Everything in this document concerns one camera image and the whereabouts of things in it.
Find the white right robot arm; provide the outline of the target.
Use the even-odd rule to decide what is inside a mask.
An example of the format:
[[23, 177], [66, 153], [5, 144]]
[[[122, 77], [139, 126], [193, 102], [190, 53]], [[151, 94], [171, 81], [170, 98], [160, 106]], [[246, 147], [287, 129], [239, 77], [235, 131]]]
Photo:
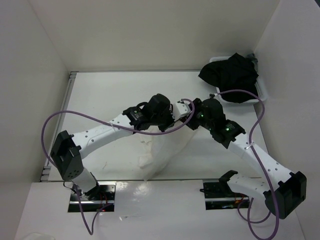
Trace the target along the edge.
[[254, 180], [229, 170], [219, 179], [219, 192], [223, 196], [243, 193], [261, 199], [267, 209], [282, 220], [306, 199], [307, 177], [284, 167], [255, 144], [243, 127], [226, 118], [217, 99], [196, 98], [188, 107], [191, 112], [186, 119], [190, 129], [208, 130], [216, 142], [244, 160], [264, 179]]

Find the white pleated skirt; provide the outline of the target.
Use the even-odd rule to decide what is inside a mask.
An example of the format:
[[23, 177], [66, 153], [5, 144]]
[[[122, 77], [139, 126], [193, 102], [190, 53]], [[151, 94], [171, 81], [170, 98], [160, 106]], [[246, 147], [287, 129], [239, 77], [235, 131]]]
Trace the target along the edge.
[[138, 157], [138, 167], [144, 181], [157, 176], [171, 160], [187, 146], [196, 130], [183, 126], [177, 131], [164, 135], [139, 135], [144, 154]]

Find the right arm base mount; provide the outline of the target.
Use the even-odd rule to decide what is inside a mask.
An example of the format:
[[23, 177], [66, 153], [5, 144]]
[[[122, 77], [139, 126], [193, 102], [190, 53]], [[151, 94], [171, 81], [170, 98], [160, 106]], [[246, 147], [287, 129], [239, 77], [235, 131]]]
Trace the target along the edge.
[[199, 190], [204, 195], [205, 209], [209, 210], [230, 210], [247, 209], [249, 198], [242, 193], [232, 191], [224, 192], [222, 184], [218, 180], [204, 180], [203, 187]]

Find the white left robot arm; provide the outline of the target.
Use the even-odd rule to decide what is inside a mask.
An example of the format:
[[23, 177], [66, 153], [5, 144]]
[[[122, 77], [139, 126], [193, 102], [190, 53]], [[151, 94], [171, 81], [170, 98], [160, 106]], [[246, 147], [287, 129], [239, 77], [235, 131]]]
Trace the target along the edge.
[[142, 102], [124, 110], [107, 125], [74, 134], [60, 132], [53, 144], [50, 156], [60, 176], [72, 181], [88, 200], [101, 193], [101, 187], [94, 176], [84, 167], [83, 159], [95, 150], [135, 131], [144, 131], [157, 126], [164, 132], [170, 128], [188, 109], [182, 103], [170, 103], [162, 94], [156, 94], [148, 102]]

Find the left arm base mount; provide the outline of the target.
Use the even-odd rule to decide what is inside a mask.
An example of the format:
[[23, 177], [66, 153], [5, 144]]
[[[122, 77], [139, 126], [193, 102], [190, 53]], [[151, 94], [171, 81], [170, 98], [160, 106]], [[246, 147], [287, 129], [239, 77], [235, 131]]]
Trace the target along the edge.
[[[94, 213], [102, 209], [102, 212], [114, 212], [115, 211], [115, 194], [116, 194], [116, 182], [115, 181], [101, 181], [99, 182], [101, 190], [94, 196], [88, 198], [84, 192], [79, 188], [80, 201], [82, 205], [83, 212]], [[76, 190], [74, 186], [68, 186], [71, 189], [68, 212], [69, 213], [79, 213], [79, 201], [77, 197]]]

